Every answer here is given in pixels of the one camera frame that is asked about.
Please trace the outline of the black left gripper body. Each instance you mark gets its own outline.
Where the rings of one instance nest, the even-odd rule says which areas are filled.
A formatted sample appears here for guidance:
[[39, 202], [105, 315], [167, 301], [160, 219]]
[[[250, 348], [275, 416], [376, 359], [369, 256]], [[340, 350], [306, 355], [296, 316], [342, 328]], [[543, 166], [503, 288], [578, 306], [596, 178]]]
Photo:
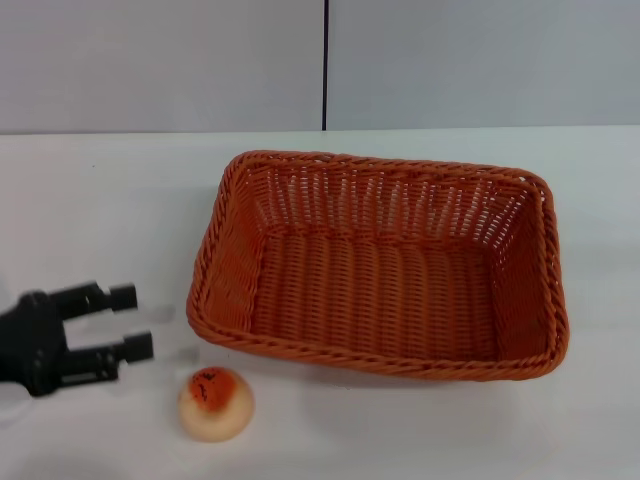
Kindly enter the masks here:
[[57, 357], [66, 349], [64, 327], [55, 303], [43, 291], [22, 295], [1, 314], [1, 381], [24, 386], [32, 397], [60, 386]]

